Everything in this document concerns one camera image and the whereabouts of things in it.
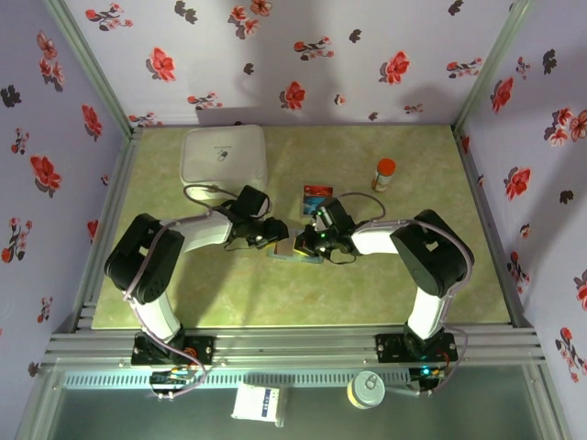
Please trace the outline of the green leather card holder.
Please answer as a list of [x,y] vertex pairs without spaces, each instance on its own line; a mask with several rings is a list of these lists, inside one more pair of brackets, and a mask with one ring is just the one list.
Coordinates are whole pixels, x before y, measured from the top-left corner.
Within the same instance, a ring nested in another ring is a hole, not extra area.
[[279,242],[270,245],[267,248],[266,256],[270,259],[277,259],[281,261],[322,264],[324,260],[321,257],[308,257],[307,255],[294,250],[294,241],[303,231],[303,225],[289,227],[289,236],[284,240],[280,240]]

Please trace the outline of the clear acrylic card box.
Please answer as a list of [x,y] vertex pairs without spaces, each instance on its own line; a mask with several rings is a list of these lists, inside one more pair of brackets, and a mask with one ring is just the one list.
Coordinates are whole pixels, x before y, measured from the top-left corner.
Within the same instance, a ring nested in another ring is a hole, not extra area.
[[332,186],[305,184],[302,192],[301,215],[312,215],[317,207],[333,194],[334,188]]

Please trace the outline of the pill bottle with orange cap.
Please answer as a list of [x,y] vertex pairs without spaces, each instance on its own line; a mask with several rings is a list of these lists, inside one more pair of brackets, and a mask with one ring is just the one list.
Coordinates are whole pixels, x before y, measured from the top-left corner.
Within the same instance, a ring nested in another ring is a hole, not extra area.
[[395,173],[395,169],[396,164],[393,159],[380,159],[371,180],[371,188],[378,193],[386,191]]

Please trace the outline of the tin can with pull tab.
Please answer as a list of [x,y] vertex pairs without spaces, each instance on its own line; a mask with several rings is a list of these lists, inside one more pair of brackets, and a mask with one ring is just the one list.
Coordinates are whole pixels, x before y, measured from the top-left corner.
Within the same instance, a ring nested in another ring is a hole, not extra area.
[[358,373],[347,385],[347,397],[351,405],[360,410],[368,410],[380,405],[385,396],[382,378],[373,371]]

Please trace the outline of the white cardboard box blue print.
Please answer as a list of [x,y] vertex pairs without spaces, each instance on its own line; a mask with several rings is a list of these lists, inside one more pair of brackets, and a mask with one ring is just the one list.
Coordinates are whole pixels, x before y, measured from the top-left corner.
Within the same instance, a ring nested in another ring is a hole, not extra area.
[[231,417],[283,427],[286,403],[287,390],[284,388],[241,383]]

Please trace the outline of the long aluminium frame rail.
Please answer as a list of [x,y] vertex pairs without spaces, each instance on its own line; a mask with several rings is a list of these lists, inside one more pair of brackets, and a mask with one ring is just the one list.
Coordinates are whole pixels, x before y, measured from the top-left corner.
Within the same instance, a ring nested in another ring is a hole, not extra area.
[[[218,369],[342,369],[378,366],[375,336],[401,331],[399,325],[349,325],[194,328],[185,333],[216,339],[212,365]],[[546,361],[532,328],[462,324],[452,333],[463,367]],[[52,335],[40,363],[44,367],[127,368],[134,334],[132,330],[83,328]]]

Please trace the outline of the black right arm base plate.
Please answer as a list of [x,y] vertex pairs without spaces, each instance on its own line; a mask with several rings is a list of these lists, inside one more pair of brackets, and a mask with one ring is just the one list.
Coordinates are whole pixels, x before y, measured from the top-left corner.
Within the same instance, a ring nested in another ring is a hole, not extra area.
[[426,340],[412,334],[379,334],[375,349],[379,363],[456,362],[459,358],[454,335],[444,331]]

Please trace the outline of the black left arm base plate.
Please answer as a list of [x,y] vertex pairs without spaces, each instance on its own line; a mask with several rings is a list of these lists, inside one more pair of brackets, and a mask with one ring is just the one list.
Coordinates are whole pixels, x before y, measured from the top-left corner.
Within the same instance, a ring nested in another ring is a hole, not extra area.
[[[212,364],[216,339],[209,335],[178,335],[168,345],[197,358],[208,366]],[[131,354],[132,366],[189,365],[193,361],[155,342],[150,336],[138,332],[134,337]]]

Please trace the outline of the aluminium side rail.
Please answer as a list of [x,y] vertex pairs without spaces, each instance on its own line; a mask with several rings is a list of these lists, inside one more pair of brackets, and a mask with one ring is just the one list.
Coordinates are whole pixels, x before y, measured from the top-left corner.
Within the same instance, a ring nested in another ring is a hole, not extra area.
[[76,332],[84,305],[99,299],[105,262],[114,245],[142,135],[143,130],[137,128],[121,141],[107,185],[100,184],[93,192],[80,183],[74,186],[82,200],[65,211],[68,221],[68,235],[64,238],[66,259],[52,277],[61,287],[53,294],[53,298],[59,300],[53,309],[55,334]]
[[516,328],[532,328],[533,325],[524,315],[524,307],[521,303],[520,296],[516,292],[514,279],[506,269],[506,261],[508,260],[508,257],[505,255],[504,247],[496,228],[493,213],[487,201],[485,191],[478,183],[478,178],[481,174],[476,168],[471,155],[471,150],[468,149],[468,152],[465,152],[465,148],[462,144],[462,134],[454,126],[451,126],[450,128],[452,129],[452,134],[460,154],[462,166],[471,188],[471,195],[481,221],[485,241],[502,291],[504,304],[509,315],[508,324]]

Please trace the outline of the aluminium corner post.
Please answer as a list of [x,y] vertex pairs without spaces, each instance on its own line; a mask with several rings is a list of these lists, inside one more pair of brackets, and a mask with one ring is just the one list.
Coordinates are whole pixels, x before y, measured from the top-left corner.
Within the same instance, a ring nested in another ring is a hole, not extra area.
[[114,89],[107,80],[104,71],[75,21],[72,12],[66,5],[65,0],[41,0],[41,2],[49,11],[61,34],[68,41],[77,60],[81,63],[87,78],[108,109],[109,114],[114,118],[125,137],[132,139],[135,134],[135,129],[128,122]]
[[490,83],[495,72],[498,70],[509,47],[513,44],[517,34],[520,32],[527,14],[534,6],[536,0],[514,0],[508,17],[496,39],[493,46],[483,62],[480,73],[475,80],[471,91],[465,100],[463,107],[451,126],[452,133],[457,135],[463,128],[467,118],[474,112],[479,101],[482,99],[482,93]]

